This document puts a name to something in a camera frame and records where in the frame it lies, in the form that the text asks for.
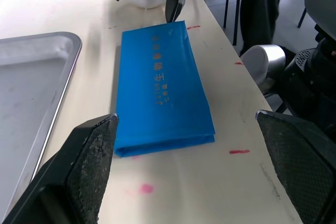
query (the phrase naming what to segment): metal tray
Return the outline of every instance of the metal tray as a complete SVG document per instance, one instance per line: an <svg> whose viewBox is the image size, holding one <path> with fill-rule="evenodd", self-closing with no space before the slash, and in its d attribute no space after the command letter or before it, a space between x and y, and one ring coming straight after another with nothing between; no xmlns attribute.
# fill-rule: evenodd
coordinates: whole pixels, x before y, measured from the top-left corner
<svg viewBox="0 0 336 224"><path fill-rule="evenodd" d="M0 40L0 221L38 170L80 49L66 32Z"/></svg>

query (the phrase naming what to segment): person's leg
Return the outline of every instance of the person's leg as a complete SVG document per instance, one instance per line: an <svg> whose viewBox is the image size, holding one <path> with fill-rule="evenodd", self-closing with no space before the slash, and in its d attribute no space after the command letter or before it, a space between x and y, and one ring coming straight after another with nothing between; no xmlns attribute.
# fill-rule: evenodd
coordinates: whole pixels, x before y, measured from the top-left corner
<svg viewBox="0 0 336 224"><path fill-rule="evenodd" d="M242 55L255 45L272 44L280 0L241 0L240 28L244 40Z"/></svg>

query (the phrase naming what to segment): table surface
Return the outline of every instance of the table surface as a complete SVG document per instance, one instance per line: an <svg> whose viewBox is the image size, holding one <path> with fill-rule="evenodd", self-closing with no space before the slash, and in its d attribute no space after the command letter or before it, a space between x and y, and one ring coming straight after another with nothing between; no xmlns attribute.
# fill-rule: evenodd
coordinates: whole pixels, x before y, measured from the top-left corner
<svg viewBox="0 0 336 224"><path fill-rule="evenodd" d="M186 0L178 20L194 27L188 35L216 142L114 156L99 223L301 223L255 120L270 110L265 98L203 0ZM121 33L164 22L163 6L145 15L125 0L0 0L1 38L70 31L83 43L44 162L75 126L114 112Z"/></svg>

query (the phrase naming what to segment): blue plastic bag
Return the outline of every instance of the blue plastic bag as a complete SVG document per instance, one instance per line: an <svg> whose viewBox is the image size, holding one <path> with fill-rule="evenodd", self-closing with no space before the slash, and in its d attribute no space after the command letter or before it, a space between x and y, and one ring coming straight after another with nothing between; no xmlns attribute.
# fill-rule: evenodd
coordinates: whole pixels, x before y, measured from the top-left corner
<svg viewBox="0 0 336 224"><path fill-rule="evenodd" d="M123 32L116 111L122 157L215 141L184 22Z"/></svg>

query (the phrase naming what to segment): gray floor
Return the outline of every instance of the gray floor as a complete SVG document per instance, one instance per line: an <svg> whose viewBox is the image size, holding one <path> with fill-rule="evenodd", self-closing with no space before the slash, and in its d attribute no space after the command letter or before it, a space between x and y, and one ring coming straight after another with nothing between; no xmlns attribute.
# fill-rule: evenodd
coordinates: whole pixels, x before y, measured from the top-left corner
<svg viewBox="0 0 336 224"><path fill-rule="evenodd" d="M210 11L216 18L218 24L223 27L224 12L226 0L205 0ZM315 22L307 14L301 28L298 28L298 22L305 8L305 0L281 0L279 6L279 17L274 35L274 44L287 47L293 52L316 47L315 36L317 32L314 29ZM234 21L235 21L236 0L229 0L227 24L224 32L230 42L233 42ZM237 45L234 46L237 53L243 47L243 39L238 26ZM279 96L274 95L267 99L271 108L275 111L282 103Z"/></svg>

